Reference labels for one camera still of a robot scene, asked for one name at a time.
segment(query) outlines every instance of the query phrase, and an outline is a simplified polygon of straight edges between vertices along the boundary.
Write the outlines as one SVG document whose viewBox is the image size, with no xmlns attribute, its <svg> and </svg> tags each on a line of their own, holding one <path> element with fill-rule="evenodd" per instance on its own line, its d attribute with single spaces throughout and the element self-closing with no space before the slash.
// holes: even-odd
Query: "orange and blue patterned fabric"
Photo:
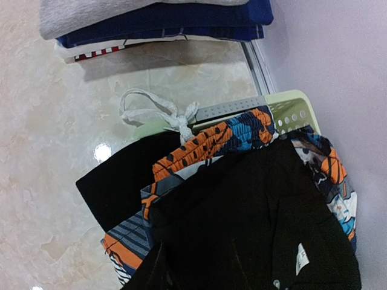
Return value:
<svg viewBox="0 0 387 290">
<path fill-rule="evenodd" d="M 272 113 L 260 106 L 208 128 L 153 166 L 160 181 L 187 166 L 226 153 L 260 149 L 278 137 Z"/>
<path fill-rule="evenodd" d="M 278 136 L 272 114 L 263 106 L 205 130 L 159 160 L 153 168 L 156 182 L 141 191 L 142 212 L 107 232 L 102 240 L 120 281 L 131 278 L 153 246 L 148 213 L 154 202 L 223 155 L 263 148 Z M 355 249 L 357 195 L 336 150 L 309 126 L 280 136 L 286 138 L 310 168 L 327 207 Z"/>
</svg>

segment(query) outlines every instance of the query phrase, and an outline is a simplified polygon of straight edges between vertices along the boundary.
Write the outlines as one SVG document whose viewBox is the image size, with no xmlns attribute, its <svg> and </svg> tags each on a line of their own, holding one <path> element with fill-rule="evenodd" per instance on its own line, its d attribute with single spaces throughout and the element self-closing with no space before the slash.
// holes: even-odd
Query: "white marble surface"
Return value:
<svg viewBox="0 0 387 290">
<path fill-rule="evenodd" d="M 242 50 L 153 43 L 66 65 L 39 37 L 37 0 L 1 6 L 0 289 L 119 289 L 74 185 L 98 165 L 99 144 L 114 153 L 128 143 L 134 127 L 117 114 L 119 95 L 142 88 L 181 109 L 253 96 Z"/>
</svg>

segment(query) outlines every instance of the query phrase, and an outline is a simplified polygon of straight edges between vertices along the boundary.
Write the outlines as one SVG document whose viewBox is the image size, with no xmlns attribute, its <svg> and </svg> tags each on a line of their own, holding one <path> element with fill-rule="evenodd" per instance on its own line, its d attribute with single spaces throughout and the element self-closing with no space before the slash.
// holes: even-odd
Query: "white clothing tag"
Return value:
<svg viewBox="0 0 387 290">
<path fill-rule="evenodd" d="M 298 276 L 298 274 L 300 273 L 300 270 L 307 264 L 309 264 L 309 259 L 308 259 L 307 253 L 305 252 L 304 247 L 300 243 L 298 245 L 296 276 Z"/>
</svg>

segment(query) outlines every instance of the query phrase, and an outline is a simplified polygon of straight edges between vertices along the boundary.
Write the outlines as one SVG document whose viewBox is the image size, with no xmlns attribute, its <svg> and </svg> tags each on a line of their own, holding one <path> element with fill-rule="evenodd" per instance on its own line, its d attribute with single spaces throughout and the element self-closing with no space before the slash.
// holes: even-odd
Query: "white wall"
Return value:
<svg viewBox="0 0 387 290">
<path fill-rule="evenodd" d="M 359 196 L 364 289 L 387 289 L 387 1 L 272 0 L 260 40 L 277 92 L 309 96 Z"/>
</svg>

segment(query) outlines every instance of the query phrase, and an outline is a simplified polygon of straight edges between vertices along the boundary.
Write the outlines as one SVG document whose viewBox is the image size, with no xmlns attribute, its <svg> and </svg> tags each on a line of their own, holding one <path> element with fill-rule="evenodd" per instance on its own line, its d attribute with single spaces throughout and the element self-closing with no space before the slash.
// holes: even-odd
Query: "white drawstring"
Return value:
<svg viewBox="0 0 387 290">
<path fill-rule="evenodd" d="M 138 109 L 138 110 L 128 110 L 125 105 L 126 97 L 130 94 L 140 94 L 146 97 L 149 97 L 154 103 L 159 106 L 167 109 L 171 112 L 170 115 L 164 112 L 160 112 L 156 109 Z M 144 91 L 143 89 L 129 89 L 124 92 L 121 96 L 119 114 L 123 120 L 127 121 L 138 121 L 138 118 L 142 115 L 150 116 L 157 115 L 162 117 L 168 124 L 170 128 L 165 128 L 174 132 L 180 132 L 180 142 L 184 144 L 190 140 L 194 135 L 192 134 L 191 129 L 188 128 L 188 122 L 194 118 L 198 112 L 199 103 L 197 101 L 191 103 L 186 108 L 184 115 L 177 115 L 178 108 L 175 103 L 167 101 L 163 98 L 157 97 L 155 94 Z"/>
</svg>

